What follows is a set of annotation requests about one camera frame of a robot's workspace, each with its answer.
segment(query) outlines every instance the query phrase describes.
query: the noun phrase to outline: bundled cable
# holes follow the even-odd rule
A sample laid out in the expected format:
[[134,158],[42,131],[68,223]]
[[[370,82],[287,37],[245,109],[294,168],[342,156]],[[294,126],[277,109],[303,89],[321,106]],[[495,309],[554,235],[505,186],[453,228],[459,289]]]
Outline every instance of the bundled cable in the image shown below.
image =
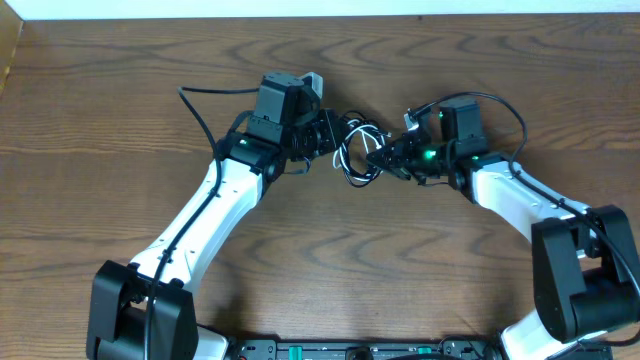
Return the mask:
[[356,110],[347,111],[340,116],[340,120],[347,123],[349,133],[338,150],[333,153],[333,167],[335,169],[342,168],[344,176],[351,186],[356,188],[365,187],[380,176],[382,170],[369,164],[367,164],[365,172],[354,169],[351,166],[351,156],[349,154],[351,141],[356,134],[360,133],[365,152],[368,154],[369,144],[367,140],[372,141],[375,144],[375,150],[377,150],[385,145],[385,137],[390,137],[391,134],[380,129],[380,125],[377,122],[367,119],[361,112]]

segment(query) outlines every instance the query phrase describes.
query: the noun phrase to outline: brown tabletop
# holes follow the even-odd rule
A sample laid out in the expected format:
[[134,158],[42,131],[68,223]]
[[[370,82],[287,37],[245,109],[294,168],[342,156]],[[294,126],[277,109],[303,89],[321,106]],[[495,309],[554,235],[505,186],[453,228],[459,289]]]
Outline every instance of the brown tabletop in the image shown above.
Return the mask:
[[[0,358],[84,357],[95,272],[153,241],[211,160],[176,87],[272,69],[321,74],[326,106],[396,136],[408,107],[504,96],[528,121],[525,169],[623,208],[640,237],[638,15],[27,22],[0,100]],[[216,137],[255,104],[192,99]],[[515,119],[481,106],[513,151]],[[271,186],[196,298],[203,324],[284,339],[493,334],[532,309],[529,244],[501,218],[446,186],[352,188],[328,157]]]

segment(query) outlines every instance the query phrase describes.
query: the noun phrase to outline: green light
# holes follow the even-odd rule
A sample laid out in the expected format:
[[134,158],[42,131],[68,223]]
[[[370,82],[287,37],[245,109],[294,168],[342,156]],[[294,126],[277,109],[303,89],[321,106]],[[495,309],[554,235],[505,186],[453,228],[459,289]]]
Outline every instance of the green light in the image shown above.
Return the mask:
[[436,156],[437,152],[435,150],[427,150],[424,153],[424,157],[427,158],[427,160],[431,160]]

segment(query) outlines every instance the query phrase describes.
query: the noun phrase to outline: cardboard edge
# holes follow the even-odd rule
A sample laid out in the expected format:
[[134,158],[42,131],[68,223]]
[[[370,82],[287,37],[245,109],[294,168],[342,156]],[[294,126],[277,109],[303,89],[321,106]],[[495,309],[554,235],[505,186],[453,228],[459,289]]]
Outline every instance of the cardboard edge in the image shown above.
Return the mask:
[[24,21],[18,14],[4,0],[0,0],[0,97],[7,86],[23,25]]

